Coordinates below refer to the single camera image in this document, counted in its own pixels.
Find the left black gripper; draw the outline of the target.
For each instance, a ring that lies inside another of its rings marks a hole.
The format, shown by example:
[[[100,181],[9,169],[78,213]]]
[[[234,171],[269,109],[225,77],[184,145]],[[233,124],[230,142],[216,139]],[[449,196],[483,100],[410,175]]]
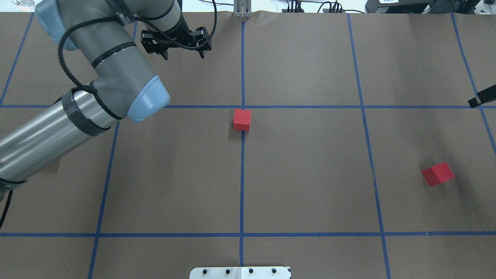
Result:
[[[169,60],[168,50],[172,48],[197,51],[202,59],[205,59],[205,52],[212,50],[211,36],[205,27],[181,31],[177,35],[142,30],[140,41],[147,53],[161,55],[166,61]]]

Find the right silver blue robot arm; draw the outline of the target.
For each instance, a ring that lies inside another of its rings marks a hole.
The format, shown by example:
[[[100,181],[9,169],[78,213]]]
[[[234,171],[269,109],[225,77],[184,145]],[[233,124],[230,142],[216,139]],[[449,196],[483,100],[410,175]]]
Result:
[[[470,108],[476,108],[482,104],[496,100],[496,85],[492,85],[476,93],[476,97],[468,100]]]

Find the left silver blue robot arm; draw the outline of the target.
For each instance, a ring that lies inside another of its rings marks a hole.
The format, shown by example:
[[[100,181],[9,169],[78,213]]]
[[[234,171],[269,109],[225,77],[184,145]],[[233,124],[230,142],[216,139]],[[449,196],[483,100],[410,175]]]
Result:
[[[170,96],[125,26],[146,29],[147,53],[212,49],[213,33],[190,30],[180,0],[43,0],[35,8],[57,43],[57,58],[74,87],[46,111],[1,139],[1,194],[124,118],[141,122],[166,107]]]

